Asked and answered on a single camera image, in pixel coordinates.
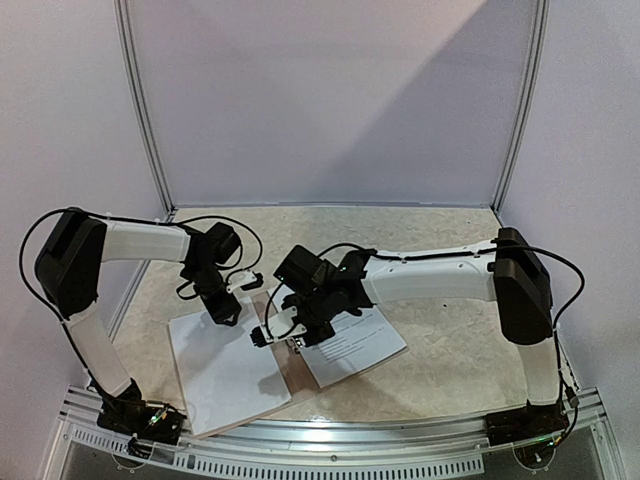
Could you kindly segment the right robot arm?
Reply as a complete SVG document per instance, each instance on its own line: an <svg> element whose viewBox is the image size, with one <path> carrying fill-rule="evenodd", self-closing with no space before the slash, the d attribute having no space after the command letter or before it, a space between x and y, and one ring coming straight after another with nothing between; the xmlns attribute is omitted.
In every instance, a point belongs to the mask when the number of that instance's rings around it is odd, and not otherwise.
<svg viewBox="0 0 640 480"><path fill-rule="evenodd" d="M556 417L555 404L567 396L560 365L557 327L564 307L553 307L551 277L544 258L578 273L562 256L527 243L514 228L495 238L457 248L400 252L342 245L338 263L325 253L295 246L274 276L289 289L278 314L265 313L268 343L299 339L306 347L335 334L343 313L358 316L389 302L414 299L473 299L496 304L501 333L514 345L524 369L528 406L517 427L537 436Z"/></svg>

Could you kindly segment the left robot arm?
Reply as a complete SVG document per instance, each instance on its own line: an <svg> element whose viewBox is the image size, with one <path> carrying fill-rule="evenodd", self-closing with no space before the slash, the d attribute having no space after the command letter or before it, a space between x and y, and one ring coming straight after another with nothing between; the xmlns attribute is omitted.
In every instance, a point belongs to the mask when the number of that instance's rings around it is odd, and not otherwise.
<svg viewBox="0 0 640 480"><path fill-rule="evenodd" d="M213 226L195 228L197 218L151 221L98 214L78 207L55 209L36 226L57 219L34 262L35 284L25 286L60 323L111 419L128 434L148 426L148 402L121 362L106 332L97 302L104 264L164 261L178 264L185 286L218 325L234 326L241 306L237 291L263 284L256 265L240 264L242 223L213 215Z"/></svg>

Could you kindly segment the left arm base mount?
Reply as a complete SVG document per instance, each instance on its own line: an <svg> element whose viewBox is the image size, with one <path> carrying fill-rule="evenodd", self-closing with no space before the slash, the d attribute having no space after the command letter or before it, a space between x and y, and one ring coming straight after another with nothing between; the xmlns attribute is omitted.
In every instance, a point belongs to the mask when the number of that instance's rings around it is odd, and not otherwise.
<svg viewBox="0 0 640 480"><path fill-rule="evenodd" d="M140 440L176 445L186 416L168 403L104 399L97 425Z"/></svg>

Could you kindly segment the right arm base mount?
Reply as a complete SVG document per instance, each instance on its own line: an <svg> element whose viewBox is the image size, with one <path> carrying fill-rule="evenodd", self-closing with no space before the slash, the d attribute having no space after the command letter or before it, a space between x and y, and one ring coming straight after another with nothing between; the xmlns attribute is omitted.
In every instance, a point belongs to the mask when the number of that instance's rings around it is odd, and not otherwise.
<svg viewBox="0 0 640 480"><path fill-rule="evenodd" d="M541 441L545 446L558 447L573 432L579 404L569 408L562 401L553 405L532 405L486 414L485 433L491 446L525 440Z"/></svg>

